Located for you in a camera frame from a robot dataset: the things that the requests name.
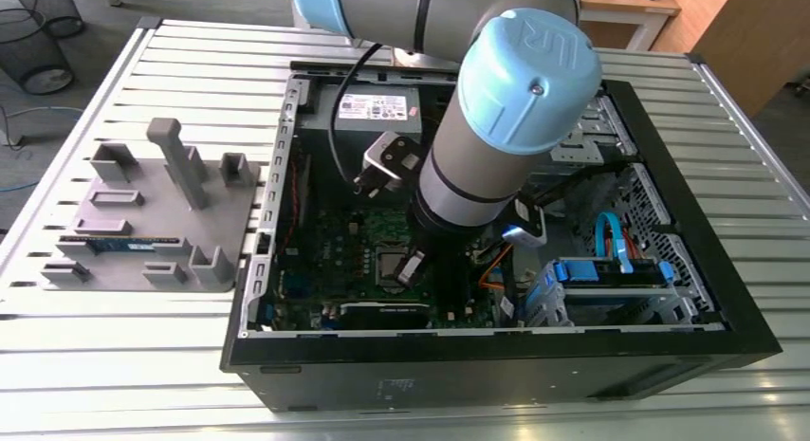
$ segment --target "light blue joint cap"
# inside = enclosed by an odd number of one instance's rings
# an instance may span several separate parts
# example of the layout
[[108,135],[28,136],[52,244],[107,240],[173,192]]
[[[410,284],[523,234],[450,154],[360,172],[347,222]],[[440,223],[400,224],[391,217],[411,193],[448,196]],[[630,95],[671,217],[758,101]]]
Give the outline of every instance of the light blue joint cap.
[[315,27],[350,35],[340,0],[294,0],[295,9]]
[[502,152],[547,152],[568,135],[602,81],[591,42],[571,22],[511,9],[483,26],[458,75],[460,109]]

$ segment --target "metal slotted table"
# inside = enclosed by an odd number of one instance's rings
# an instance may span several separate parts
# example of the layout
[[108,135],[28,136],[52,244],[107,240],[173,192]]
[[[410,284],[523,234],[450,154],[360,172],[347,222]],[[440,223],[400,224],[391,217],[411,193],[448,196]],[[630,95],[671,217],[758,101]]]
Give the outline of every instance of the metal slotted table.
[[[0,439],[798,440],[810,432],[810,202],[714,76],[680,55],[604,50],[604,77],[632,83],[779,337],[785,353],[749,368],[631,402],[272,414],[217,368],[232,294],[44,291],[39,271],[60,256],[99,142],[157,157],[147,124],[173,117],[203,158],[244,153],[265,181],[288,62],[351,63],[364,51],[316,30],[157,23],[135,31],[0,245]],[[390,57],[382,51],[372,63]],[[253,240],[247,233],[245,251]]]

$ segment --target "motherboard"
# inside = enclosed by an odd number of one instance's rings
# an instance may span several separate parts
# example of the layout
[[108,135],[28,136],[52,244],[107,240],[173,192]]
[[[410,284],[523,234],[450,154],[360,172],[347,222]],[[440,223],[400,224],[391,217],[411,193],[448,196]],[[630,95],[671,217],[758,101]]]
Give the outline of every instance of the motherboard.
[[[492,327],[494,298],[478,288],[470,258],[480,242],[454,259],[454,268],[436,267],[404,288],[394,274],[408,236],[403,209],[315,212],[280,239],[279,283],[259,322],[280,330]],[[438,290],[448,286],[460,292]]]

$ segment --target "wire mesh trash bin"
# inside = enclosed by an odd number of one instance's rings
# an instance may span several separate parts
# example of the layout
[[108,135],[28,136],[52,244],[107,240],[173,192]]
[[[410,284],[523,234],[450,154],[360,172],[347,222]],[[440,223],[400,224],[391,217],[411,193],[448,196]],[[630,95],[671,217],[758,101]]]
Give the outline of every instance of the wire mesh trash bin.
[[0,9],[0,69],[32,95],[57,92],[73,82],[73,71],[44,22],[33,10]]
[[23,8],[40,12],[45,18],[45,30],[55,38],[67,38],[81,32],[81,19],[73,0],[19,0]]

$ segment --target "wooden table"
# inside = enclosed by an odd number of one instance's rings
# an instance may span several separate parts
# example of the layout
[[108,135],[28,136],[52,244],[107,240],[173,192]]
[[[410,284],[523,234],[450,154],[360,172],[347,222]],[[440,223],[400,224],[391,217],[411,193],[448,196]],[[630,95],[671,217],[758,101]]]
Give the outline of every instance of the wooden table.
[[595,46],[627,50],[650,50],[670,16],[680,13],[675,0],[580,1],[582,28]]

